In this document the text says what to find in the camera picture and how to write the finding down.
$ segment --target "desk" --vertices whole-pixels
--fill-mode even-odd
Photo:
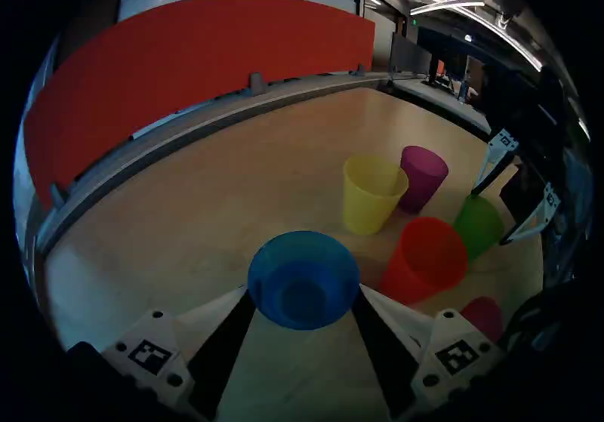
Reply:
[[[256,250],[290,230],[335,237],[354,254],[362,281],[376,286],[411,217],[395,211],[374,236],[347,232],[341,223],[342,167],[359,152],[398,162],[409,144],[428,147],[448,163],[449,176],[422,214],[451,223],[470,193],[486,143],[431,112],[368,88],[262,114],[155,163],[86,212],[49,254],[48,296],[61,341],[68,347],[86,340],[102,349],[150,308],[177,315],[227,293],[246,281]],[[497,194],[513,170],[483,193],[507,226],[513,220]],[[499,301],[508,321],[541,282],[541,243],[535,236],[493,248],[473,263],[458,287],[418,309],[429,314],[446,306],[460,310],[487,295]],[[344,348],[335,351],[336,344]],[[384,420],[385,403],[363,351],[350,314],[306,333],[277,329],[256,312],[219,420],[241,420],[244,414],[247,420],[251,414],[254,420],[282,419],[276,414],[316,420],[333,416],[338,406],[343,417],[342,401],[357,402],[347,420]],[[254,358],[263,364],[264,376]],[[282,380],[286,373],[288,383]],[[327,392],[336,396],[309,404]]]

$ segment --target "orange wall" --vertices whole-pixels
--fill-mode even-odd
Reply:
[[[266,81],[371,67],[374,24],[301,0],[186,0],[145,11],[72,54],[26,117],[42,203],[135,131]]]

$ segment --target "yellow cup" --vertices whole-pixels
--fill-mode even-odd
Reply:
[[[409,187],[407,174],[378,156],[352,156],[344,164],[344,225],[357,235],[378,232]]]

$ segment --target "blue plastic cup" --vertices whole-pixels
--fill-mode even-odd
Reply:
[[[248,289],[277,325],[312,330],[340,319],[359,291],[359,268],[340,242],[318,232],[276,236],[254,255]]]

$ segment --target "purple cup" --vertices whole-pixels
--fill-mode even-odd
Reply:
[[[417,214],[447,177],[447,163],[428,149],[410,145],[402,151],[401,169],[409,178],[409,189],[399,200],[399,207]]]

